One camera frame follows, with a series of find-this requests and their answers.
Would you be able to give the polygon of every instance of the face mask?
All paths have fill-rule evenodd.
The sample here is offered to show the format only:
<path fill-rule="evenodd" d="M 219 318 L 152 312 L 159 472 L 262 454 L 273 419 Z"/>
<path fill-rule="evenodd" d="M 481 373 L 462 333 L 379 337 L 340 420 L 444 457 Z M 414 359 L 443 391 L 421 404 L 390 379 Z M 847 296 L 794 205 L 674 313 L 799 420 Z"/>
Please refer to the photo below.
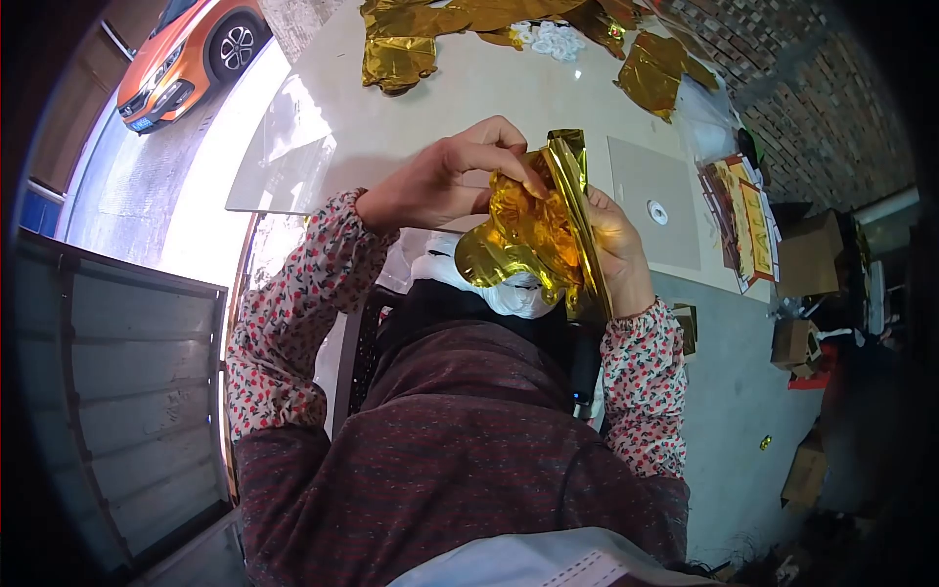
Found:
<path fill-rule="evenodd" d="M 576 528 L 474 540 L 409 570 L 389 587 L 604 587 L 624 577 L 636 579 L 629 581 L 634 584 L 717 584 L 662 568 L 615 532 Z"/>

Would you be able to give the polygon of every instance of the maroon sweater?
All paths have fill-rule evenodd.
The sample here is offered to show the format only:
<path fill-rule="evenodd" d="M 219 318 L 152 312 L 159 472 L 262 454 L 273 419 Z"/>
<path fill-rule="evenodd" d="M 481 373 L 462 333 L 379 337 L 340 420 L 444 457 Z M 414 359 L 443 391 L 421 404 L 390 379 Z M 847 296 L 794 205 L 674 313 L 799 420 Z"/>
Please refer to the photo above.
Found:
<path fill-rule="evenodd" d="M 685 557 L 688 489 L 637 477 L 566 409 L 538 349 L 493 324 L 405 348 L 377 408 L 236 448 L 258 585 L 379 585 L 476 538 L 599 526 L 667 564 Z"/>

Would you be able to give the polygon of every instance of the red floral pattern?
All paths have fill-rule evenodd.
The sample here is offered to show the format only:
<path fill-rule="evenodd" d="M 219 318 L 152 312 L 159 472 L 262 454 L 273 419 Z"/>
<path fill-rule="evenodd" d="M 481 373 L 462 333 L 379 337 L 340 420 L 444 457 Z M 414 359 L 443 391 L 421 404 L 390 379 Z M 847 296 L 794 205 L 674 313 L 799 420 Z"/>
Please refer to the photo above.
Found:
<path fill-rule="evenodd" d="M 362 225 L 355 200 L 363 192 L 340 194 L 314 213 L 284 268 L 248 292 L 225 361 L 232 440 L 261 428 L 326 422 L 326 396 L 313 383 L 316 352 L 337 313 L 359 308 L 398 239 Z"/>
<path fill-rule="evenodd" d="M 316 353 L 338 312 L 355 312 L 398 233 L 379 237 L 355 212 L 362 190 L 313 214 L 303 244 L 264 288 L 247 294 L 228 347 L 232 440 L 286 424 L 322 426 L 326 396 L 313 383 Z M 662 301 L 608 324 L 600 347 L 607 444 L 639 476 L 681 478 L 685 441 L 682 334 Z"/>
<path fill-rule="evenodd" d="M 685 355 L 682 329 L 661 300 L 638 317 L 607 325 L 600 345 L 607 444 L 640 476 L 684 479 Z"/>

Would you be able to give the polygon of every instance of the concrete floor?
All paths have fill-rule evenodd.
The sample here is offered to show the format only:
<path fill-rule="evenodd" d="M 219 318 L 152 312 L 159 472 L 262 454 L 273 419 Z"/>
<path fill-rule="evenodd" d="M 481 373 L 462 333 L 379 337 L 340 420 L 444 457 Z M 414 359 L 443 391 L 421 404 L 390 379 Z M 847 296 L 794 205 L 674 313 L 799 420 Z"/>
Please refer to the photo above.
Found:
<path fill-rule="evenodd" d="M 178 122 L 138 136 L 111 113 L 72 207 L 68 244 L 156 267 L 192 159 L 231 86 Z"/>
<path fill-rule="evenodd" d="M 688 559 L 739 563 L 794 537 L 804 512 L 780 507 L 798 446 L 819 415 L 821 391 L 789 391 L 769 363 L 767 304 L 653 273 L 655 293 L 698 306 L 698 352 L 687 365 Z M 760 441 L 773 437 L 765 451 Z"/>
<path fill-rule="evenodd" d="M 91 147 L 63 239 L 231 286 L 251 214 L 226 211 L 225 199 L 289 69 L 272 40 L 237 82 L 206 96 L 169 127 L 137 136 L 111 116 Z"/>

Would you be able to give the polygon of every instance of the person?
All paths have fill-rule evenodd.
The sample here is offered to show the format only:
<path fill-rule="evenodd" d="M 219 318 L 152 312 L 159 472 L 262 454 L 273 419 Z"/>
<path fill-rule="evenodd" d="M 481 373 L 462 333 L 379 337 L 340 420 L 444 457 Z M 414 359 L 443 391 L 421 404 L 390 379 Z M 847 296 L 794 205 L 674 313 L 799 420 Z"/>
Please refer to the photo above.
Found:
<path fill-rule="evenodd" d="M 653 292 L 638 232 L 594 188 L 590 220 L 616 316 L 599 349 L 604 438 L 572 416 L 563 373 L 538 336 L 478 317 L 415 324 L 373 381 L 366 409 L 332 441 L 323 429 L 316 350 L 337 313 L 361 306 L 400 228 L 488 210 L 490 192 L 464 186 L 465 172 L 499 170 L 544 196 L 518 158 L 527 148 L 501 116 L 438 140 L 374 189 L 314 212 L 280 273 L 246 295 L 227 348 L 227 409 L 255 584 L 410 584 L 413 573 L 433 577 L 425 565 L 441 556 L 517 564 L 529 560 L 522 551 L 541 551 L 524 536 L 525 545 L 512 542 L 521 534 L 568 555 L 633 545 L 629 556 L 643 564 L 684 561 L 682 332 Z M 606 546 L 560 546 L 574 543 Z M 544 575 L 550 560 L 535 559 Z"/>

